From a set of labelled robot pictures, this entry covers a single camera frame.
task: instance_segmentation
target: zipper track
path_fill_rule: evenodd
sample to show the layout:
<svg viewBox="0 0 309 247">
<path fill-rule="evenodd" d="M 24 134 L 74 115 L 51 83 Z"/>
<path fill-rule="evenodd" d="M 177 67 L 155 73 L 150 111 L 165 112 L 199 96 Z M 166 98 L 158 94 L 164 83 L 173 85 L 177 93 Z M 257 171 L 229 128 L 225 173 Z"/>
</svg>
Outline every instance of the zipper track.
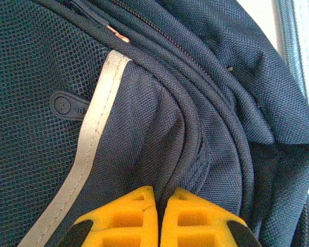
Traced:
<svg viewBox="0 0 309 247">
<path fill-rule="evenodd" d="M 178 49 L 180 49 L 185 55 L 187 55 L 187 57 L 194 62 L 206 75 L 210 76 L 206 70 L 199 64 L 197 63 L 197 61 L 186 51 L 183 49 L 183 47 L 177 43 L 175 40 L 173 40 L 168 34 L 166 34 L 163 30 L 161 30 L 159 27 L 157 27 L 155 24 L 153 24 L 152 22 L 150 22 L 147 18 L 141 16 L 139 13 L 137 13 L 135 10 L 131 9 L 130 7 L 128 7 L 126 4 L 118 1 L 118 0 L 111 0 L 114 4 L 118 5 L 119 7 L 127 10 L 129 13 L 135 15 L 137 18 L 139 18 L 141 21 L 143 21 L 144 23 L 146 23 L 148 26 L 150 26 L 152 29 L 154 29 L 155 31 L 157 31 L 158 33 L 160 33 L 163 37 L 165 37 L 166 39 L 168 39 L 174 46 L 176 46 Z"/>
</svg>

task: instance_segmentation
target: zipper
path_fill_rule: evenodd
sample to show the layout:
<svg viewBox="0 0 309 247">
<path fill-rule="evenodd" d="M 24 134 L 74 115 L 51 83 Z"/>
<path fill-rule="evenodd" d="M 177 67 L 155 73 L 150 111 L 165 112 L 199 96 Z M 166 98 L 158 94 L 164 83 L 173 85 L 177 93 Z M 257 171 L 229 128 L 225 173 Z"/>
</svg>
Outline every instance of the zipper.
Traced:
<svg viewBox="0 0 309 247">
<path fill-rule="evenodd" d="M 207 71 L 199 64 L 197 61 L 186 51 L 183 49 L 183 47 L 177 43 L 175 40 L 173 40 L 172 37 L 170 37 L 168 34 L 166 34 L 163 30 L 161 30 L 159 27 L 157 27 L 154 23 L 150 22 L 147 18 L 141 16 L 139 13 L 137 13 L 135 10 L 128 7 L 126 4 L 120 2 L 119 0 L 111 0 L 114 4 L 118 5 L 119 7 L 127 10 L 129 13 L 133 14 L 137 18 L 139 18 L 141 21 L 143 21 L 145 24 L 150 26 L 152 29 L 160 33 L 163 37 L 168 39 L 175 47 L 180 49 L 193 63 L 195 63 L 206 75 L 210 76 Z"/>
<path fill-rule="evenodd" d="M 117 30 L 111 27 L 110 23 L 107 20 L 103 19 L 96 12 L 90 9 L 87 4 L 83 2 L 83 0 L 70 0 L 69 4 L 79 10 L 84 16 L 91 19 L 93 22 L 101 24 L 110 29 L 119 39 L 125 41 L 126 43 L 129 43 L 129 38 L 121 35 Z"/>
</svg>

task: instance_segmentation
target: yellow plastic piece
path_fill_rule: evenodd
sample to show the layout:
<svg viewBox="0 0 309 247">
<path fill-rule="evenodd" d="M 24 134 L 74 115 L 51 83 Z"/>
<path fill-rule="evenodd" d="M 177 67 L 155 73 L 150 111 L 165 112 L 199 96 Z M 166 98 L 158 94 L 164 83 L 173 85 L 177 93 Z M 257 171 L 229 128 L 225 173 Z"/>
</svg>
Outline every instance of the yellow plastic piece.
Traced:
<svg viewBox="0 0 309 247">
<path fill-rule="evenodd" d="M 144 186 L 79 217 L 92 220 L 82 247 L 158 247 L 158 216 L 151 186 Z"/>
<path fill-rule="evenodd" d="M 227 226 L 244 226 L 238 216 L 184 189 L 169 198 L 162 224 L 161 247 L 237 247 Z"/>
</svg>

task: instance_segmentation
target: curved seam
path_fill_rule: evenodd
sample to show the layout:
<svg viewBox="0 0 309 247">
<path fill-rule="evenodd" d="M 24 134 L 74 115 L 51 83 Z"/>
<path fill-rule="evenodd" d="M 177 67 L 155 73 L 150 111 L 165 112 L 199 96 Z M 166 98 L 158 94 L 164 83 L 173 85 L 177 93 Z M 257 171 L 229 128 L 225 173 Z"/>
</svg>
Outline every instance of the curved seam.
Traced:
<svg viewBox="0 0 309 247">
<path fill-rule="evenodd" d="M 113 78 L 113 83 L 111 84 L 110 91 L 109 91 L 108 97 L 107 97 L 106 102 L 105 102 L 105 106 L 104 106 L 104 108 L 103 108 L 103 111 L 102 111 L 100 117 L 98 118 L 97 123 L 96 123 L 96 129 L 95 129 L 95 131 L 94 131 L 94 134 L 93 134 L 91 143 L 90 143 L 89 148 L 88 148 L 88 156 L 87 156 L 87 160 L 86 160 L 86 165 L 85 165 L 85 167 L 84 167 L 84 169 L 83 169 L 83 171 L 82 171 L 82 173 L 81 173 L 81 175 L 80 175 L 80 178 L 79 178 L 79 180 L 77 181 L 77 183 L 76 183 L 76 185 L 75 185 L 75 187 L 74 187 L 72 193 L 69 195 L 68 199 L 67 199 L 66 202 L 64 203 L 63 207 L 62 207 L 62 208 L 60 209 L 60 211 L 57 213 L 57 215 L 55 216 L 54 220 L 51 222 L 51 224 L 49 225 L 49 227 L 48 227 L 48 228 L 45 230 L 45 232 L 41 235 L 41 238 L 38 240 L 36 246 L 39 245 L 41 239 L 45 236 L 45 234 L 46 234 L 46 233 L 48 232 L 48 230 L 51 228 L 51 226 L 53 225 L 53 223 L 57 220 L 58 216 L 62 213 L 63 209 L 65 208 L 67 202 L 70 200 L 71 196 L 74 194 L 74 192 L 75 192 L 75 190 L 76 190 L 76 188 L 77 188 L 77 186 L 78 186 L 80 180 L 82 179 L 82 177 L 83 177 L 83 175 L 84 175 L 84 173 L 85 173 L 85 171 L 86 171 L 86 168 L 87 168 L 88 162 L 89 162 L 90 150 L 91 150 L 91 147 L 92 147 L 94 138 L 95 138 L 95 134 L 97 133 L 97 128 L 98 128 L 100 119 L 101 119 L 101 117 L 103 116 L 103 114 L 104 114 L 104 112 L 105 112 L 105 109 L 106 109 L 106 107 L 107 107 L 107 103 L 108 103 L 109 97 L 110 97 L 111 92 L 112 92 L 112 87 L 113 87 L 113 85 L 114 85 L 114 81 L 115 81 L 116 76 L 117 76 L 117 70 L 119 69 L 119 66 L 120 66 L 120 64 L 121 64 L 121 61 L 122 61 L 123 59 L 124 59 L 124 57 L 122 57 L 122 58 L 119 60 L 119 64 L 118 64 L 118 66 L 117 66 L 117 68 L 116 68 L 115 75 L 114 75 L 114 78 Z"/>
</svg>

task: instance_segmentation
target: backpack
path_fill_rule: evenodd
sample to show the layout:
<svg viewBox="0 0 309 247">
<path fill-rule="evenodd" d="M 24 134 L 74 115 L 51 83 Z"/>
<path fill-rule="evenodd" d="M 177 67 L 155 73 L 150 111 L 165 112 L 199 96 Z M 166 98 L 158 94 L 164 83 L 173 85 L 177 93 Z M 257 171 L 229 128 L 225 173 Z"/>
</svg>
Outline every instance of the backpack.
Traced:
<svg viewBox="0 0 309 247">
<path fill-rule="evenodd" d="M 309 106 L 235 0 L 0 1 L 0 246 L 151 185 L 309 246 Z"/>
</svg>

